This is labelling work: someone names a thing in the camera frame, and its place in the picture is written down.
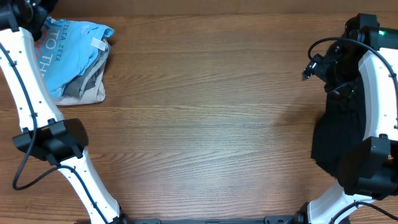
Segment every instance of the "wood grain surface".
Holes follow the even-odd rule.
[[[61,110],[86,126],[99,176],[131,218],[290,215],[335,181],[310,158],[325,93],[318,78],[301,81],[307,49],[341,35],[355,15],[73,18],[116,32],[105,101]],[[383,27],[398,28],[397,14],[378,16]],[[23,153],[11,140],[20,132],[3,76],[0,102],[0,223],[87,219],[59,173],[12,189]],[[20,185],[49,167],[29,159]],[[376,205],[397,214],[393,197]],[[392,223],[368,208],[351,219]]]
[[[67,0],[53,15],[149,16],[247,13],[397,12],[396,0]]]

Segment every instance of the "black cable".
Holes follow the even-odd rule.
[[[26,150],[26,155],[25,155],[24,159],[22,160],[22,162],[21,162],[21,164],[20,164],[20,166],[19,166],[19,168],[17,170],[17,173],[15,174],[14,180],[12,181],[12,188],[14,188],[15,190],[24,190],[24,189],[32,186],[33,184],[30,183],[30,184],[27,184],[25,186],[18,187],[17,186],[17,182],[18,182],[19,176],[21,175],[21,172],[24,169],[24,166],[25,166],[25,164],[26,164],[26,162],[27,162],[32,150],[33,150],[33,146],[34,146],[35,141],[36,141],[36,137],[37,137],[37,120],[36,120],[35,112],[33,110],[32,102],[30,101],[30,98],[29,98],[29,94],[27,93],[27,90],[26,90],[26,87],[24,85],[24,82],[22,81],[22,78],[19,75],[18,69],[16,68],[16,63],[14,63],[14,61],[11,59],[10,55],[8,54],[8,51],[4,48],[2,43],[0,43],[0,49],[3,52],[3,54],[6,56],[10,66],[12,67],[12,69],[13,69],[13,71],[14,71],[14,73],[15,73],[18,81],[19,81],[19,84],[21,85],[22,91],[24,92],[24,95],[25,95],[25,98],[26,98],[27,105],[29,107],[30,115],[31,115],[32,120],[33,120],[33,136],[32,136],[32,140],[30,141],[29,147]]]
[[[342,37],[328,37],[328,38],[324,38],[322,40],[316,41],[308,49],[308,58],[311,60],[311,62],[315,62],[315,63],[319,63],[319,64],[322,64],[322,63],[335,63],[335,61],[332,61],[332,62],[319,62],[319,61],[316,61],[311,56],[311,51],[312,51],[312,49],[314,47],[316,47],[320,43],[323,43],[323,42],[326,42],[326,41],[331,41],[331,40],[335,40],[335,41],[341,40],[341,41],[345,41],[345,42],[350,42],[350,43],[356,44],[356,45],[358,45],[360,47],[363,47],[363,48],[371,51],[372,53],[374,53],[383,62],[383,64],[387,67],[387,69],[388,69],[388,71],[390,73],[392,81],[394,82],[394,88],[395,88],[395,91],[396,91],[396,104],[397,104],[396,105],[397,106],[397,119],[396,120],[398,122],[398,81],[397,81],[397,74],[393,71],[391,65],[387,62],[387,60],[379,52],[377,52],[376,50],[374,50],[370,46],[368,46],[368,45],[366,45],[364,43],[361,43],[361,42],[359,42],[357,40],[346,39],[346,38],[342,38]]]
[[[379,207],[377,207],[377,206],[375,206],[375,205],[372,205],[371,203],[366,203],[366,202],[354,202],[354,203],[352,203],[351,205],[348,205],[347,207],[345,207],[344,209],[342,209],[340,212],[338,212],[338,213],[330,220],[330,223],[329,223],[329,224],[334,224],[334,223],[336,222],[336,220],[337,220],[342,214],[344,214],[345,212],[347,212],[348,210],[350,210],[350,209],[353,208],[353,207],[358,207],[359,205],[365,205],[365,206],[371,207],[371,208],[377,210],[378,212],[383,213],[385,216],[388,216],[389,218],[391,218],[391,219],[393,219],[393,220],[395,220],[395,221],[398,221],[398,217],[396,217],[395,215],[392,215],[392,214],[389,213],[389,212],[386,212],[385,210],[383,210],[383,209],[381,209],[381,208],[379,208]]]
[[[84,183],[83,179],[80,177],[80,175],[78,174],[78,172],[69,166],[56,166],[53,167],[51,169],[49,169],[47,172],[45,172],[44,174],[40,175],[38,178],[36,178],[35,180],[33,180],[31,183],[27,184],[27,188],[36,184],[39,180],[43,179],[44,177],[46,177],[47,175],[51,174],[52,172],[59,170],[59,169],[68,169],[70,170],[70,172],[74,173],[77,177],[77,179],[80,181],[81,186],[83,187],[83,189],[85,190],[88,199],[90,200],[91,204],[93,205],[93,207],[95,208],[95,210],[98,212],[98,214],[101,216],[102,220],[105,222],[105,224],[108,224],[108,222],[106,221],[105,216],[102,214],[100,208],[98,208],[97,204],[95,203],[93,197],[91,196],[91,194],[89,193],[86,184]]]
[[[38,178],[36,178],[36,179],[33,180],[32,182],[30,182],[29,184],[24,185],[24,186],[22,186],[22,187],[18,187],[18,186],[17,186],[17,182],[18,182],[19,176],[21,175],[21,172],[22,172],[22,170],[24,169],[24,166],[25,166],[25,164],[26,164],[26,162],[27,162],[27,160],[28,160],[28,158],[29,158],[29,156],[30,156],[32,150],[33,150],[33,146],[34,146],[34,143],[35,143],[36,138],[37,138],[37,120],[36,120],[36,113],[35,113],[34,110],[33,110],[32,102],[30,101],[29,94],[27,93],[27,90],[26,90],[26,87],[25,87],[25,85],[24,85],[24,82],[22,81],[21,75],[19,74],[18,69],[16,68],[16,65],[17,65],[16,63],[17,63],[17,62],[14,62],[14,61],[11,59],[11,57],[10,57],[10,55],[9,55],[9,52],[4,48],[4,46],[2,45],[2,43],[0,43],[0,49],[1,49],[1,51],[3,52],[3,54],[6,56],[8,62],[9,62],[9,64],[10,64],[10,66],[12,67],[12,69],[13,69],[13,71],[14,71],[14,73],[15,73],[15,75],[16,75],[18,81],[19,81],[19,84],[21,85],[22,91],[24,92],[24,95],[25,95],[25,98],[26,98],[27,105],[28,105],[28,107],[29,107],[30,115],[31,115],[32,120],[33,120],[33,135],[32,135],[32,140],[30,141],[28,150],[26,150],[25,157],[24,157],[24,159],[22,160],[22,162],[21,162],[21,164],[20,164],[20,166],[19,166],[19,168],[18,168],[18,170],[17,170],[17,173],[15,174],[14,180],[12,181],[12,187],[13,187],[15,190],[24,190],[24,189],[26,189],[26,188],[28,188],[28,187],[31,187],[32,185],[36,184],[39,180],[41,180],[41,179],[43,179],[44,177],[46,177],[47,175],[51,174],[51,173],[52,173],[53,171],[55,171],[55,170],[59,170],[59,169],[68,169],[68,170],[70,170],[72,173],[74,173],[74,174],[76,175],[77,179],[80,181],[81,186],[83,187],[84,191],[86,192],[87,197],[88,197],[88,199],[90,200],[91,204],[92,204],[93,207],[96,209],[96,211],[98,212],[98,214],[101,216],[101,218],[102,218],[102,220],[104,221],[104,223],[105,223],[105,224],[108,224],[108,221],[106,220],[105,216],[102,214],[101,210],[98,208],[97,204],[95,203],[93,197],[90,195],[90,193],[89,193],[89,191],[88,191],[88,189],[87,189],[87,186],[85,185],[83,179],[80,177],[80,175],[77,173],[77,171],[76,171],[75,169],[71,168],[71,167],[68,167],[68,166],[57,166],[57,167],[51,168],[50,170],[48,170],[48,171],[45,172],[44,174],[40,175]]]

